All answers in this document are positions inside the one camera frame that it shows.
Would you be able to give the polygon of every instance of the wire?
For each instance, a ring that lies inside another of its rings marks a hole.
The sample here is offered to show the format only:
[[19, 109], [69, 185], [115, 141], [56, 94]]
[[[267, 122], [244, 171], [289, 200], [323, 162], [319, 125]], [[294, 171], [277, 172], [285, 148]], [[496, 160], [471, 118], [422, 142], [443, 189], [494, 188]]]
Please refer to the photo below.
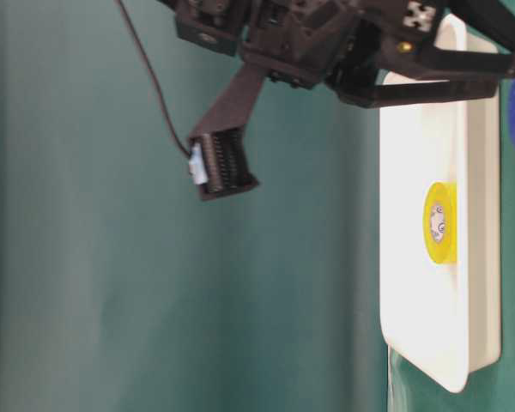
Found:
[[172, 119], [170, 118], [170, 113], [168, 112], [166, 102], [164, 100], [164, 93], [162, 92], [161, 84], [158, 80], [158, 77], [156, 76], [155, 70], [153, 69], [153, 66], [151, 62], [148, 59], [148, 55], [145, 52], [145, 48], [143, 47], [143, 44], [141, 40], [139, 39], [139, 35], [137, 34], [137, 30], [134, 26], [134, 23], [132, 22], [130, 18], [130, 13], [128, 12], [128, 9], [124, 5], [123, 0], [115, 0], [115, 2], [118, 5], [118, 8], [120, 9], [120, 12], [124, 18], [124, 22], [126, 23], [126, 27], [128, 28], [128, 31], [130, 32], [131, 38], [134, 40], [134, 43], [136, 44], [137, 51], [139, 52], [139, 56], [141, 60], [143, 61], [143, 64], [145, 68], [147, 69], [148, 75], [151, 79], [151, 82], [153, 83], [154, 90], [156, 92], [156, 95], [158, 97], [159, 105], [161, 107], [162, 116], [164, 117], [164, 120], [166, 121], [166, 124], [168, 126], [168, 129], [170, 130], [170, 135], [172, 136], [173, 142], [178, 147], [178, 149], [183, 153], [183, 155], [187, 158], [191, 157], [191, 154], [189, 153], [189, 150], [185, 148], [183, 143], [179, 140], [178, 134], [175, 132], [175, 128], [173, 127]]

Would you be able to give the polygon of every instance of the white plastic tray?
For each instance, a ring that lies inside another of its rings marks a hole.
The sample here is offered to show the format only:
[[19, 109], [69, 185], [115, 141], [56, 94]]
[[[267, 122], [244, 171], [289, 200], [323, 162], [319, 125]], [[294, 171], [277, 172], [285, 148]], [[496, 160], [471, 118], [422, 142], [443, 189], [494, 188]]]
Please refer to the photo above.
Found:
[[[448, 15], [438, 46], [495, 52]], [[412, 82], [389, 74], [385, 84]], [[427, 254], [430, 185], [457, 183], [457, 263]], [[499, 99], [380, 114], [380, 305], [385, 340], [448, 391], [500, 357]]]

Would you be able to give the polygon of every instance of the black 3d-printed part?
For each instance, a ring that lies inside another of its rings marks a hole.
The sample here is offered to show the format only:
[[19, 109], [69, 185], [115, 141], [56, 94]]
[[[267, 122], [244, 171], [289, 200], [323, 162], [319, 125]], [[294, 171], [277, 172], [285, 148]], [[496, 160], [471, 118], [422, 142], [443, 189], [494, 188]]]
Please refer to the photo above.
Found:
[[243, 130], [231, 129], [191, 139], [200, 144], [208, 181], [198, 186], [202, 200], [250, 191], [258, 181], [250, 173], [244, 147]]

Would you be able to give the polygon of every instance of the white tray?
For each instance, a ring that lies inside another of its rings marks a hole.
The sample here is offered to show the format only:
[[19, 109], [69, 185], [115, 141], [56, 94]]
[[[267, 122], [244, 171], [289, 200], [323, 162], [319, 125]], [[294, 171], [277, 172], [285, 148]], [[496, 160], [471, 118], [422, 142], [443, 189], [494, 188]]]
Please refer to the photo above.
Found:
[[[438, 46], [495, 52], [448, 15]], [[389, 74], [385, 84], [412, 82]], [[380, 306], [387, 344], [448, 391], [500, 357], [499, 98], [380, 113]], [[457, 263], [427, 254], [430, 185], [457, 183]]]

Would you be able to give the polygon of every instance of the teal wall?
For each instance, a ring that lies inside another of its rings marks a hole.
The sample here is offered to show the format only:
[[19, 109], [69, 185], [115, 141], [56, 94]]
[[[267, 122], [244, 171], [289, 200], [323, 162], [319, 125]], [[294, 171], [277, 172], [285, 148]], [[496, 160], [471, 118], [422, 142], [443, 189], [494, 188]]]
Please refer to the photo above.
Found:
[[[239, 61], [127, 2], [188, 133]], [[0, 411], [384, 411], [377, 112], [268, 83], [200, 203], [113, 0], [0, 0]]]

